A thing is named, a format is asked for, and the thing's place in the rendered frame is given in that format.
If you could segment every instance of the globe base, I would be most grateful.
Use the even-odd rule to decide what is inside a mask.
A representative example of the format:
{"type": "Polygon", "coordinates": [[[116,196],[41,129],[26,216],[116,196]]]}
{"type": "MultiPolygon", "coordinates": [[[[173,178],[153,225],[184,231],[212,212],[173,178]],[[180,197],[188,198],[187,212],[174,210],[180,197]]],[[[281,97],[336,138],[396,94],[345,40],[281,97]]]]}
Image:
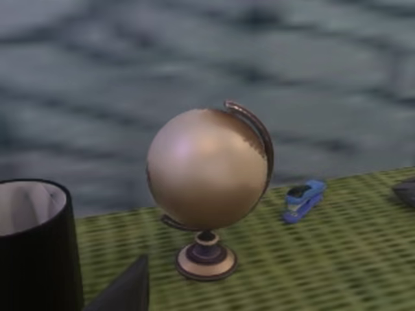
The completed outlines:
{"type": "Polygon", "coordinates": [[[219,281],[229,277],[236,267],[236,254],[219,244],[219,236],[211,231],[198,233],[195,242],[176,257],[178,272],[194,281],[219,281]]]}

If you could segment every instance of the gray computer mouse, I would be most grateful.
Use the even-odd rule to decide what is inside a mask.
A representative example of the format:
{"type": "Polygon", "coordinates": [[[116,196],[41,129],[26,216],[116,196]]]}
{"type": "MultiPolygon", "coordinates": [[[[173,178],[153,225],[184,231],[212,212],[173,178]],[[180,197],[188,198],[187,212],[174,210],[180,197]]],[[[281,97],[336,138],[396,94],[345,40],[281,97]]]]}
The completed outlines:
{"type": "Polygon", "coordinates": [[[401,181],[394,185],[395,195],[411,207],[415,207],[415,177],[401,181]]]}

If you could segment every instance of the gold globe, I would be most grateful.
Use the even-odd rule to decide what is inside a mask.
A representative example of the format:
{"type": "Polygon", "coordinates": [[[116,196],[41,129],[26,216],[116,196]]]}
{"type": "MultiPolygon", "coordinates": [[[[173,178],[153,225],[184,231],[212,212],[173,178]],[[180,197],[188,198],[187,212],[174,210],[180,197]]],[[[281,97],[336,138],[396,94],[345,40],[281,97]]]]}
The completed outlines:
{"type": "MultiPolygon", "coordinates": [[[[194,109],[176,116],[157,133],[147,156],[154,200],[174,224],[204,231],[196,241],[205,246],[218,240],[208,231],[238,222],[256,206],[272,173],[272,143],[265,127],[245,108],[233,102],[225,107],[227,111],[194,109]]],[[[235,256],[229,255],[233,264],[235,256]]]]}

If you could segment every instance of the globe sphere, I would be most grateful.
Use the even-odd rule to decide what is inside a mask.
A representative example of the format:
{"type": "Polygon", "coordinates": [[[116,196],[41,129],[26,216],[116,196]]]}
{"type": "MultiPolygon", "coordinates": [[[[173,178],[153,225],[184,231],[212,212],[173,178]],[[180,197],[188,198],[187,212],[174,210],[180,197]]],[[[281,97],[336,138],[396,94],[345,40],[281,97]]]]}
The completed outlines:
{"type": "Polygon", "coordinates": [[[155,136],[147,176],[156,203],[186,227],[213,230],[246,216],[267,182],[267,157],[256,132],[231,113],[194,109],[155,136]]]}

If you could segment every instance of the table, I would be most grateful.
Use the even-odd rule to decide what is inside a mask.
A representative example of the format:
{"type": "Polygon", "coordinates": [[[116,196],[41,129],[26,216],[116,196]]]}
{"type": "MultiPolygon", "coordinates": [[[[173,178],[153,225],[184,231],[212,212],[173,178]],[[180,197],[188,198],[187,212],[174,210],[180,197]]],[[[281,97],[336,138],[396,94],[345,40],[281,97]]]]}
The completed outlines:
{"type": "Polygon", "coordinates": [[[137,256],[150,259],[151,311],[415,310],[415,210],[390,186],[415,176],[401,168],[327,181],[324,201],[296,225],[280,221],[287,188],[220,230],[239,256],[229,279],[199,283],[174,269],[192,233],[142,208],[77,220],[86,300],[137,256]]]}

